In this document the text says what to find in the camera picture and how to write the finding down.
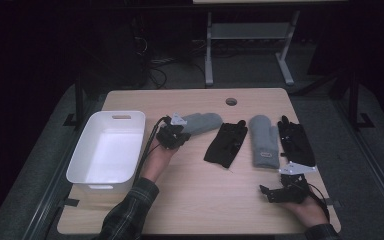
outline hole in table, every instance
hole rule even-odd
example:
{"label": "hole in table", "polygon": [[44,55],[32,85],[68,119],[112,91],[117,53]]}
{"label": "hole in table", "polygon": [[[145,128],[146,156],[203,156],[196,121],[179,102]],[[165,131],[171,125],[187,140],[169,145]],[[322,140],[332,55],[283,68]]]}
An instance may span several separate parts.
{"label": "hole in table", "polygon": [[228,98],[226,99],[226,104],[229,106],[235,106],[238,104],[238,101],[235,98]]}

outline wooden table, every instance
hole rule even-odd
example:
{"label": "wooden table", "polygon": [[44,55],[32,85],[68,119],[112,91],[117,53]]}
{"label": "wooden table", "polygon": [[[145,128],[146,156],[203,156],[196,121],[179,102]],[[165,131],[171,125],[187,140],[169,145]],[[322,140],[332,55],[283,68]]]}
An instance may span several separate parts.
{"label": "wooden table", "polygon": [[[226,99],[237,100],[235,106]],[[108,94],[103,110],[139,110],[146,115],[145,145],[161,117],[177,112],[218,113],[224,122],[237,123],[264,114],[275,125],[282,115],[298,119],[283,89],[201,89],[114,91]],[[217,130],[192,137],[173,157],[159,178],[160,194],[144,226],[144,234],[287,234],[303,232],[304,227],[287,210],[268,203],[259,185],[280,188],[276,170],[252,166],[250,134],[226,170],[203,160]],[[281,165],[286,164],[280,158]],[[328,197],[319,172],[306,174],[309,183]],[[69,198],[77,207],[65,206],[58,224],[63,234],[98,233],[106,214],[125,194],[87,194],[73,186]],[[329,206],[331,222],[340,223]]]}

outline person's hand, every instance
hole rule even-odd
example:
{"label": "person's hand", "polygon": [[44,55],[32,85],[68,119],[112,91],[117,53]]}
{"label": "person's hand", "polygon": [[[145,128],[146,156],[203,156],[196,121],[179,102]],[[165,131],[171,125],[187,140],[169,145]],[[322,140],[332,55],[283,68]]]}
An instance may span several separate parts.
{"label": "person's hand", "polygon": [[302,203],[281,203],[282,207],[291,211],[307,228],[329,223],[322,208],[317,204],[316,200],[308,196]]}
{"label": "person's hand", "polygon": [[154,139],[149,148],[150,152],[145,167],[142,170],[142,177],[156,182],[177,150],[179,149],[166,149],[160,145],[157,139]]}

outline white plastic bin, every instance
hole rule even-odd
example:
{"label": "white plastic bin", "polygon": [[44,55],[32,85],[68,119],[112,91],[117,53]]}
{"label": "white plastic bin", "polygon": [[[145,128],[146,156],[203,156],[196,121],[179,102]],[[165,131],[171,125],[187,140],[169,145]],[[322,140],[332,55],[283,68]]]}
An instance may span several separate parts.
{"label": "white plastic bin", "polygon": [[133,184],[145,131],[140,111],[101,111],[86,123],[67,169],[86,192],[127,192]]}

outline plaid sleeve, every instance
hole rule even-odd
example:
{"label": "plaid sleeve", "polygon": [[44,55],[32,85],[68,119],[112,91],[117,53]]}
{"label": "plaid sleeve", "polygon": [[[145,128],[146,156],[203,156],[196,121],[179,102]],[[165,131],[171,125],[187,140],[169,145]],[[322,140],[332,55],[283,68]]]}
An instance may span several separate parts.
{"label": "plaid sleeve", "polygon": [[342,239],[331,224],[320,224],[307,229],[308,240],[340,240]]}
{"label": "plaid sleeve", "polygon": [[139,178],[124,200],[105,217],[95,239],[139,239],[146,215],[159,193],[158,187],[146,178]]}

